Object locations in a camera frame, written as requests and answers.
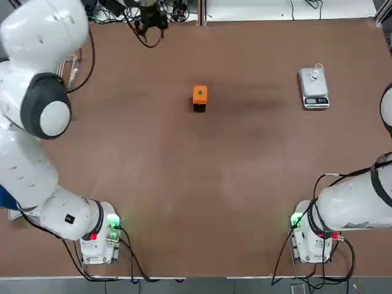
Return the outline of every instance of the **black base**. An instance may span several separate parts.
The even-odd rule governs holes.
[[[194,112],[206,112],[205,104],[194,104]]]

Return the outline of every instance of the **brown table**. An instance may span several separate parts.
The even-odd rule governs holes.
[[[392,62],[372,19],[173,25],[154,50],[126,25],[92,33],[96,69],[72,95],[74,122],[43,145],[64,187],[125,218],[151,276],[269,275],[286,217],[317,177],[391,149],[379,100]],[[317,62],[331,107],[304,111],[297,72]],[[209,87],[206,113],[190,110],[197,83]],[[0,232],[1,276],[77,275],[60,241],[7,222],[5,211]],[[355,274],[392,274],[391,230],[344,235]],[[347,271],[340,247],[327,274]],[[125,254],[91,272],[129,276]],[[293,275],[288,248],[278,274]]]

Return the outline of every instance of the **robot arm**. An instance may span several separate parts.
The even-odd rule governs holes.
[[[380,115],[392,135],[392,84],[383,93]],[[317,201],[298,204],[291,217],[295,260],[321,263],[322,252],[328,260],[333,232],[392,227],[390,155],[380,156],[370,170],[322,190]]]
[[[80,239],[85,263],[111,263],[119,246],[115,210],[59,186],[37,139],[55,139],[70,124],[67,89],[54,73],[87,34],[80,0],[32,0],[1,24],[9,61],[0,63],[0,179],[32,222]]]

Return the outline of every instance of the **digital scale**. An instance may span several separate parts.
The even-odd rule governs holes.
[[[330,106],[324,67],[316,64],[314,68],[301,69],[299,72],[303,104],[307,109],[323,109]]]

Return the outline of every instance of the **gray floor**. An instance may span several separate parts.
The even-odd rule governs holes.
[[[271,279],[224,279],[192,278],[179,284],[175,281],[160,281],[153,284],[141,282],[141,294],[289,294],[292,284],[301,281],[284,279],[271,288]],[[311,281],[316,284],[319,279]],[[353,277],[349,284],[350,294],[387,294],[391,293],[392,278]],[[107,283],[107,294],[138,294],[138,285],[129,281]],[[50,279],[0,281],[1,294],[105,294],[105,283],[86,282],[82,279]],[[346,284],[326,285],[316,294],[346,293]]]

